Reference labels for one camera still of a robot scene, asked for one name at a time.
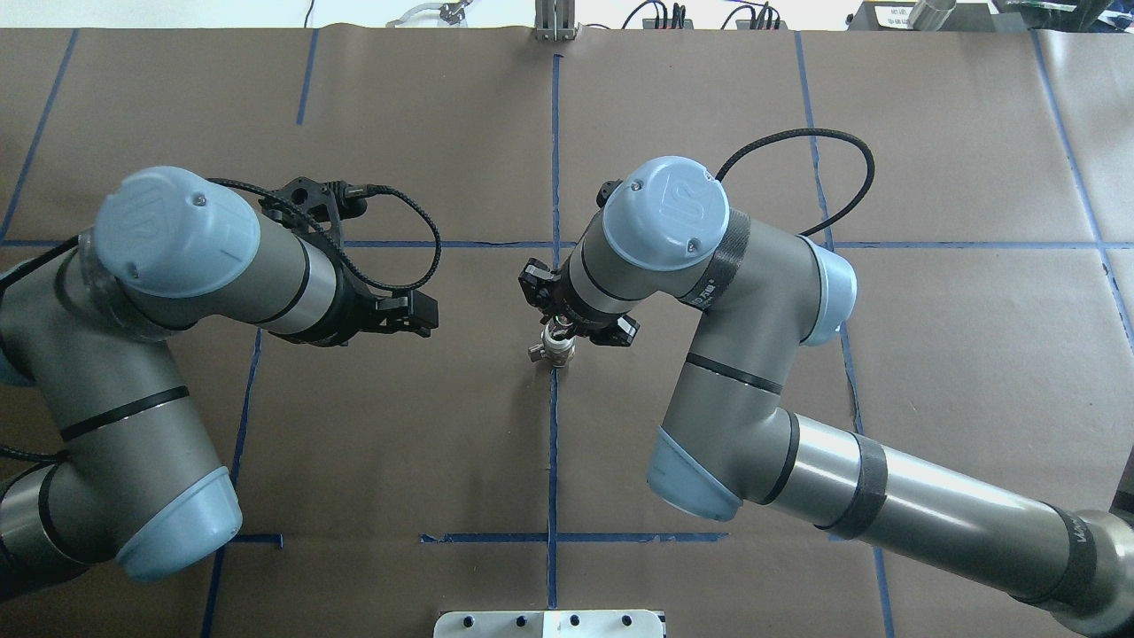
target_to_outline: robotic arm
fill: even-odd
[[[151,168],[107,197],[93,228],[3,277],[0,381],[39,386],[67,452],[0,484],[0,601],[110,559],[156,580],[236,535],[228,470],[169,337],[210,314],[318,347],[430,335],[435,300],[372,294],[339,237],[315,228],[329,220],[338,235],[382,188],[299,178],[261,193],[277,223],[223,186]]]
[[[607,182],[558,270],[521,273],[544,316],[533,359],[565,366],[576,337],[629,346],[626,314],[665,291],[704,312],[650,462],[676,508],[730,520],[743,501],[1008,593],[1084,636],[1134,631],[1134,529],[1072,513],[779,407],[797,348],[832,339],[856,296],[843,257],[730,209],[692,160]]]

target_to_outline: light blue joint cap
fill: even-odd
[[[16,265],[12,265],[11,267],[8,269],[7,272],[0,274],[0,279],[3,279],[8,274],[11,274],[12,272],[16,271],[17,267],[19,267],[24,263],[25,262],[22,261]],[[3,350],[0,350],[0,384],[3,384],[6,386],[32,388],[35,385],[35,382],[22,375],[20,372],[17,371],[16,367],[11,365],[11,361],[8,361],[8,357],[3,354]]]
[[[850,317],[858,296],[858,279],[850,263],[833,252],[803,237],[819,264],[819,317],[803,346],[822,346],[839,333],[839,326]]]
[[[654,271],[680,270],[711,255],[727,227],[725,187],[705,167],[672,155],[638,167],[602,212],[615,252]]]
[[[228,468],[217,468],[142,526],[115,560],[134,580],[166,578],[219,550],[243,522]]]
[[[172,165],[130,175],[94,221],[99,261],[146,294],[193,297],[231,282],[260,248],[260,220],[240,195]]]
[[[702,519],[730,521],[741,509],[741,499],[661,428],[658,428],[646,483],[670,505]]]

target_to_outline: white bracket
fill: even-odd
[[[666,638],[665,618],[648,610],[449,612],[433,638]]]
[[[535,0],[536,40],[575,40],[575,0]]]

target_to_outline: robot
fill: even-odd
[[[0,278],[0,381],[37,386],[66,444],[51,458],[24,454],[42,462],[0,484],[0,601],[110,559],[156,580],[237,534],[228,469],[168,338],[211,314],[324,348],[438,327],[437,301],[417,288],[441,238],[405,194],[304,177],[278,190],[213,181],[142,170],[93,227]],[[261,195],[264,214],[226,186]],[[378,194],[405,201],[433,231],[418,281],[374,281],[342,249],[342,219]]]
[[[1128,513],[1068,512],[779,407],[797,349],[850,315],[856,278],[810,231],[730,207],[725,170],[663,156],[604,184],[564,264],[532,258],[521,272],[545,324],[532,359],[566,366],[576,338],[629,347],[627,313],[669,294],[703,315],[650,461],[658,496],[717,521],[743,501],[768,505],[1006,592],[1084,636],[1134,635]]]

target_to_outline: white label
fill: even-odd
[[[874,7],[878,24],[883,28],[909,28],[912,7]]]

